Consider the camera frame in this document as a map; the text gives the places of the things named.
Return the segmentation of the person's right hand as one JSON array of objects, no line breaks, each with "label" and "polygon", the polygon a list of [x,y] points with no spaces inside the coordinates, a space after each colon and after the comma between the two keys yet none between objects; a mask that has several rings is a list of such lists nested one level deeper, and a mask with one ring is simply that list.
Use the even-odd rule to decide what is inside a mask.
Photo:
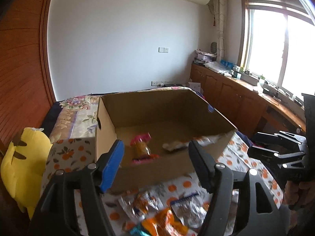
[{"label": "person's right hand", "polygon": [[314,181],[310,182],[300,182],[295,184],[293,181],[287,181],[284,188],[283,202],[282,205],[294,205],[299,200],[299,190],[306,191],[307,195],[303,201],[305,207],[311,206],[314,204]]}]

